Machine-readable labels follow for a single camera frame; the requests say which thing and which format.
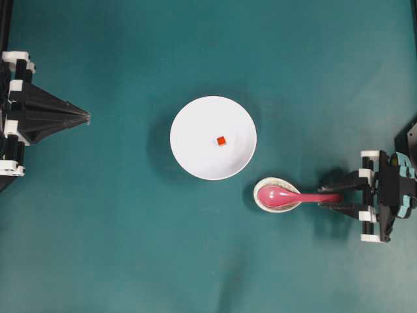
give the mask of spoon handle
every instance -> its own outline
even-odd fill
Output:
[[[340,194],[300,194],[297,197],[301,202],[340,202]]]

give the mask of red cube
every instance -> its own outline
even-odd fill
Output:
[[[217,144],[218,145],[225,145],[226,144],[226,139],[223,136],[217,138]]]

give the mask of pink spoon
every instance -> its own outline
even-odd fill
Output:
[[[297,194],[278,186],[265,186],[259,189],[258,199],[267,207],[281,207],[297,202],[340,202],[339,194]]]

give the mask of small white bowl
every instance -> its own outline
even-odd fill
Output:
[[[284,181],[283,179],[275,178],[275,177],[264,178],[260,180],[255,185],[255,188],[253,189],[253,199],[255,200],[258,207],[260,207],[262,210],[269,212],[269,213],[284,213],[284,212],[288,212],[288,211],[295,209],[301,204],[301,202],[296,202],[296,203],[290,203],[287,205],[282,205],[280,207],[268,207],[265,204],[261,203],[258,199],[259,190],[265,186],[278,186],[278,187],[287,189],[289,191],[296,192],[297,194],[300,193],[300,191],[298,191],[298,189],[295,188],[291,183]]]

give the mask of white plate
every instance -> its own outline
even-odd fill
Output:
[[[219,146],[217,138],[226,144]],[[256,128],[247,111],[235,101],[209,96],[187,104],[171,127],[171,150],[190,174],[208,180],[240,172],[256,148]]]

